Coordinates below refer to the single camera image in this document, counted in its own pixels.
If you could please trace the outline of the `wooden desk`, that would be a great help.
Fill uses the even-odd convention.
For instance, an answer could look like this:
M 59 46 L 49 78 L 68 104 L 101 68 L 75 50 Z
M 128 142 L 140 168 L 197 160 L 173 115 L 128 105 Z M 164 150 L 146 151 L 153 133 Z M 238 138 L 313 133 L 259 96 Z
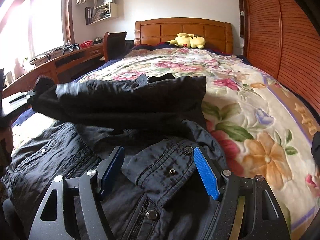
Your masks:
M 47 76 L 53 79 L 55 83 L 73 81 L 86 72 L 97 68 L 101 64 L 100 58 L 102 56 L 103 44 L 100 43 L 52 59 L 8 85 L 3 90 L 3 97 L 6 98 L 17 92 L 33 89 L 39 76 Z

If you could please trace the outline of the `floral bed blanket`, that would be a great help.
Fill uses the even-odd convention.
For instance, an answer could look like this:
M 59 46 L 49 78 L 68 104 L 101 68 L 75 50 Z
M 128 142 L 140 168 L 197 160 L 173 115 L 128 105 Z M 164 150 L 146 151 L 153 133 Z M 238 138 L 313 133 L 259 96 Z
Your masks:
M 290 239 L 319 239 L 319 166 L 311 154 L 319 115 L 273 77 L 234 55 L 139 46 L 72 82 L 129 81 L 140 75 L 207 79 L 201 112 L 236 176 L 262 175 L 281 208 Z M 55 124 L 28 110 L 14 124 L 14 153 Z M 89 239 L 74 198 L 80 239 Z

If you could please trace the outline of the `white wall shelf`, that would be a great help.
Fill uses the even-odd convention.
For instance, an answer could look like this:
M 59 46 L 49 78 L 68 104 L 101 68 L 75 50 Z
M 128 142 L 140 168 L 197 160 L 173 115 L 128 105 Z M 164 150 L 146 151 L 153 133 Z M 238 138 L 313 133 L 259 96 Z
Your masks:
M 116 0 L 87 0 L 85 7 L 86 25 L 100 23 L 118 17 Z

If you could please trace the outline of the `dark desk chair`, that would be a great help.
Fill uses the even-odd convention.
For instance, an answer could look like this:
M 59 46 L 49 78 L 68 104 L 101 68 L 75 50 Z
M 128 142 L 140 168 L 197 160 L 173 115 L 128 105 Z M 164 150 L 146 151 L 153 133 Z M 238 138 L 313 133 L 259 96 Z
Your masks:
M 127 32 L 106 32 L 103 38 L 103 54 L 105 62 L 114 60 L 125 51 L 125 38 Z

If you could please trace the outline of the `dark blue garment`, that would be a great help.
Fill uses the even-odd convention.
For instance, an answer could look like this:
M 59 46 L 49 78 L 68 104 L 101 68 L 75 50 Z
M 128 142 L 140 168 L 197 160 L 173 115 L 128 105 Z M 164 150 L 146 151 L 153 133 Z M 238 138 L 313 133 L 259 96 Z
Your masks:
M 311 154 L 317 166 L 320 166 L 320 131 L 313 136 Z

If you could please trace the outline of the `wooden louvered wardrobe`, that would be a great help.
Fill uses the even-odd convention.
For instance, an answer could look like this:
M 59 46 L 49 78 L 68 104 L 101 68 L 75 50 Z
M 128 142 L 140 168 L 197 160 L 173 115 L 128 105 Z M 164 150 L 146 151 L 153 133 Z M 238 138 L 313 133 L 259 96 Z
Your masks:
M 319 110 L 319 34 L 294 0 L 240 0 L 244 55 Z

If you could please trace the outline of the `yellow plush toy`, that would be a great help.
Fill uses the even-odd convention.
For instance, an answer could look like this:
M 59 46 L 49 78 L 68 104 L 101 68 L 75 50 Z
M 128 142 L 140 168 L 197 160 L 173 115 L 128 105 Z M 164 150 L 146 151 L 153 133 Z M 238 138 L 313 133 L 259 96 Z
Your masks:
M 174 40 L 167 41 L 165 44 L 176 45 L 183 48 L 203 49 L 206 41 L 199 35 L 179 33 Z

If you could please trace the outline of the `black jacket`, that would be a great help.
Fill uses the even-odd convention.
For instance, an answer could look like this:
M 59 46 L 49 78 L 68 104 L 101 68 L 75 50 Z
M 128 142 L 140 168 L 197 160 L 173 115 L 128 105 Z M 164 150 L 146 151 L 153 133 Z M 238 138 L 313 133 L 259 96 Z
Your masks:
M 12 204 L 5 211 L 10 227 L 27 237 L 55 176 L 80 176 L 121 146 L 124 163 L 102 203 L 114 237 L 203 239 L 217 203 L 193 152 L 199 148 L 227 166 L 201 112 L 206 86 L 204 76 L 166 74 L 39 89 L 33 109 L 55 124 L 15 152 L 2 178 Z

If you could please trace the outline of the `wooden headboard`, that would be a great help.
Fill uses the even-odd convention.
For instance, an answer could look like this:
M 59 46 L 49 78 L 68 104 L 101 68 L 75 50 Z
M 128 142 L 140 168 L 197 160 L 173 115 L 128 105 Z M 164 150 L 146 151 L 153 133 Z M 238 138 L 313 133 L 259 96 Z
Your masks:
M 174 40 L 177 34 L 195 34 L 206 41 L 205 48 L 233 54 L 232 25 L 216 20 L 172 17 L 137 21 L 135 23 L 135 45 L 157 45 Z

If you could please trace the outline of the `red basket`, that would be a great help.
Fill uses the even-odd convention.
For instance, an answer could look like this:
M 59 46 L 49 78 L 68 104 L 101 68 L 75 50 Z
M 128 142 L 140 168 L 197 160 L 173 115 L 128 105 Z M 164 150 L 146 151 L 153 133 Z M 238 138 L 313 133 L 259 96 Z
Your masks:
M 93 41 L 92 40 L 84 41 L 81 44 L 79 44 L 79 46 L 81 49 L 89 48 L 93 46 Z

